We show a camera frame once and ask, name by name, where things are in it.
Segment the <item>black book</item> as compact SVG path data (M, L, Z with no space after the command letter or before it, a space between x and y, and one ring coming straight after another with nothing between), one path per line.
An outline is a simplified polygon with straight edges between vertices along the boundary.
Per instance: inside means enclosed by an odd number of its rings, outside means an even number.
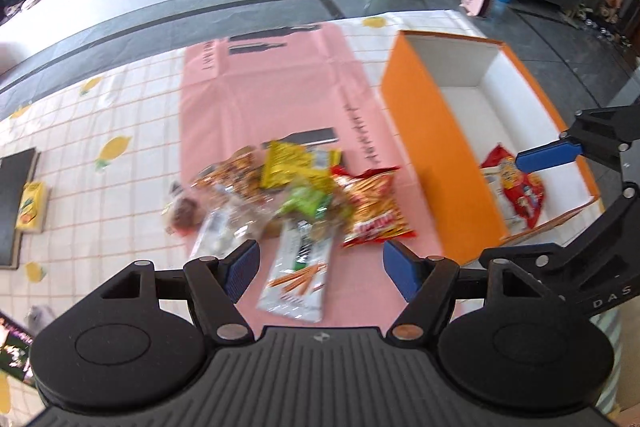
M35 147L1 158L0 168L0 269L16 270L20 264L22 233L16 229L24 186L35 176L40 153Z

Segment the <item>mixed nut brittle pack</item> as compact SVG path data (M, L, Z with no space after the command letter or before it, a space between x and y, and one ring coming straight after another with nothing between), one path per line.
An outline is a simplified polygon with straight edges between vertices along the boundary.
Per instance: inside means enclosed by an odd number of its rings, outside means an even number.
M260 187L261 177L256 148L244 146L199 172L191 182L189 196L207 210L226 202L262 205L268 197Z

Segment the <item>pink plastic mat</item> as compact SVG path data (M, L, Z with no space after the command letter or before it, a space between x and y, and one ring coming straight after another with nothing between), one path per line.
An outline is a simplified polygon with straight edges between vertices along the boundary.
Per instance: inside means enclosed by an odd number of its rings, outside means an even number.
M399 167L395 198L418 234L403 239L419 255L442 253L434 220L378 89L334 23L284 37L216 39L188 46L180 88L181 181L243 146L332 128L351 173ZM378 326L386 331L405 300L383 269L382 244L334 243L317 326ZM236 305L256 334L264 325L312 325L257 308L278 246L260 241L262 262Z

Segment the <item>clear pack of white balls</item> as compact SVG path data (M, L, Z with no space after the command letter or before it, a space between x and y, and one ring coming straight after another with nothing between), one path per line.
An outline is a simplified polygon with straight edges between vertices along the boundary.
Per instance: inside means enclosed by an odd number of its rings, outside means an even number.
M257 241L270 219L262 207L228 200L205 218L189 259L224 259L245 241Z

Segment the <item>yellow tissue pack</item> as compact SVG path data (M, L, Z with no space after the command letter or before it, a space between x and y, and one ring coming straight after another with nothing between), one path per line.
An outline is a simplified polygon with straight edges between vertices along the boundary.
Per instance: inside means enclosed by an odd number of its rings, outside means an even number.
M26 183L23 188L15 222L15 230L22 233L41 233L46 220L49 190L42 181Z

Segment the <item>brown cake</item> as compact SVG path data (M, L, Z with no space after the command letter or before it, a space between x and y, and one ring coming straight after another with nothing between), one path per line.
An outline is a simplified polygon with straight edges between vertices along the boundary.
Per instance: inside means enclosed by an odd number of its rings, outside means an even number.
M169 187L168 203L162 211L165 231L188 236L200 228L206 211L200 201L178 182Z

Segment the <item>red snack bag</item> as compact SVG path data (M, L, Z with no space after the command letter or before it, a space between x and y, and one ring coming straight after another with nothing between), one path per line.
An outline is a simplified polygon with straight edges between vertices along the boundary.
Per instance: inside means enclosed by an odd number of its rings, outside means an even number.
M500 169L503 192L514 205L515 211L525 219L525 231L535 228L546 198L540 176L518 170L515 157L501 144L497 144L480 164L480 169L488 167Z

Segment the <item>yellow snack packet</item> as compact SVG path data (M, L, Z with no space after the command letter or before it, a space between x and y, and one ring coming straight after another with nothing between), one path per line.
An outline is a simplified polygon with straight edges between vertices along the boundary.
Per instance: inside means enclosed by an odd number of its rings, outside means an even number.
M292 182L306 182L322 191L330 191L331 171L341 164L342 151L335 148L306 147L290 142L271 141L260 187L275 190Z

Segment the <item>white pretzel stick box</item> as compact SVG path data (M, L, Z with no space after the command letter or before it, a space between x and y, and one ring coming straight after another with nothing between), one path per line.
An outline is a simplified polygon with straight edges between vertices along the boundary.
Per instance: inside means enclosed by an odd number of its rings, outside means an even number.
M306 220L285 220L276 257L257 308L291 320L318 323L335 228Z

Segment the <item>orange cardboard box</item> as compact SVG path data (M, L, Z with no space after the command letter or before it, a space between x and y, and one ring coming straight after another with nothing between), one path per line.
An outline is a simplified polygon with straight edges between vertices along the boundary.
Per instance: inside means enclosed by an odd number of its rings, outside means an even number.
M430 208L444 256L465 265L483 249L520 242L567 244L603 204L587 163L541 173L535 228L511 235L480 164L501 144L518 153L559 138L565 122L503 42L403 30L382 77L382 100Z

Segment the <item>Mimi shrimp stick bag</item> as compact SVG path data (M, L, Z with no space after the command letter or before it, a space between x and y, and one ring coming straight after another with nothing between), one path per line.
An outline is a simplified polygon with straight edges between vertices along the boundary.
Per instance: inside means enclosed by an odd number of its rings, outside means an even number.
M395 198L398 170L394 166L352 174L341 166L331 168L332 180L350 208L343 235L345 248L416 237Z

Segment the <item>green nut packet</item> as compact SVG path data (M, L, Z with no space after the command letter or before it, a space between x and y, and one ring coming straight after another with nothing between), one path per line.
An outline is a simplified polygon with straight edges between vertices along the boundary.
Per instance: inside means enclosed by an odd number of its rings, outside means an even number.
M346 225L352 205L339 188L326 191L308 183L292 183L282 194L277 216L294 221L314 241L320 241Z

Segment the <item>smartphone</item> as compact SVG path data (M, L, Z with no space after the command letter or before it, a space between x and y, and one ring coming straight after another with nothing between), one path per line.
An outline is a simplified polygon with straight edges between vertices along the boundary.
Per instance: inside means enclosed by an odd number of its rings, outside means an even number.
M3 373L23 384L35 387L34 372L30 361L32 335L6 314L0 317L0 366Z

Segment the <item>lemon pattern tablecloth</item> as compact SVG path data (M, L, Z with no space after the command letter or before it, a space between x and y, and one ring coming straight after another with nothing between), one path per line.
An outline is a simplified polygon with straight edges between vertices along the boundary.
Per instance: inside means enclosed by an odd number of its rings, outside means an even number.
M333 23L343 27L376 89L399 31L476 34L475 26L453 10ZM319 25L221 39L284 37ZM186 263L191 237L169 235L162 218L171 183L182 183L184 52L93 74L23 104L17 116L2 122L2 154L35 147L40 153L36 177L49 190L42 232L23 236L20 267L1 275L1 309L12 319L24 321L35 306L63 313L134 260L151 260L160 269Z

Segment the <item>white green snack bag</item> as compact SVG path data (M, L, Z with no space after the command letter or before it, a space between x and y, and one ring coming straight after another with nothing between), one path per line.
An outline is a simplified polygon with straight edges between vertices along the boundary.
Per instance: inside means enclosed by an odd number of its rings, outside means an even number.
M506 197L503 192L500 169L498 167L488 167L480 169L483 173L485 182L491 191L494 202L500 212L500 215L511 235L524 232L526 229L526 221L521 217L514 208L514 205Z

